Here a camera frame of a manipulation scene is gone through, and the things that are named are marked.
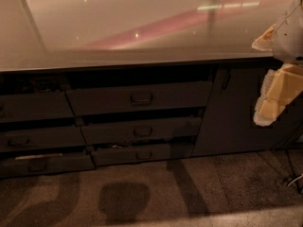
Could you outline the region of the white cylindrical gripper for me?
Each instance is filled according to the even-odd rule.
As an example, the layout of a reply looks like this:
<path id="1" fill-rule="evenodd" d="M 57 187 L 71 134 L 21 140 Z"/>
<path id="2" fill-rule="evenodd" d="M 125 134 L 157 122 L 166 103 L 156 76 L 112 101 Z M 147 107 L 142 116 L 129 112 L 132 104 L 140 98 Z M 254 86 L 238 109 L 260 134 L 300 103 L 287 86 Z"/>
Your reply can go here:
<path id="1" fill-rule="evenodd" d="M 276 24 L 253 41 L 252 48 L 273 51 L 276 59 L 285 62 L 267 72 L 255 106 L 255 124 L 270 126 L 303 92 L 303 0 L 293 0 Z"/>

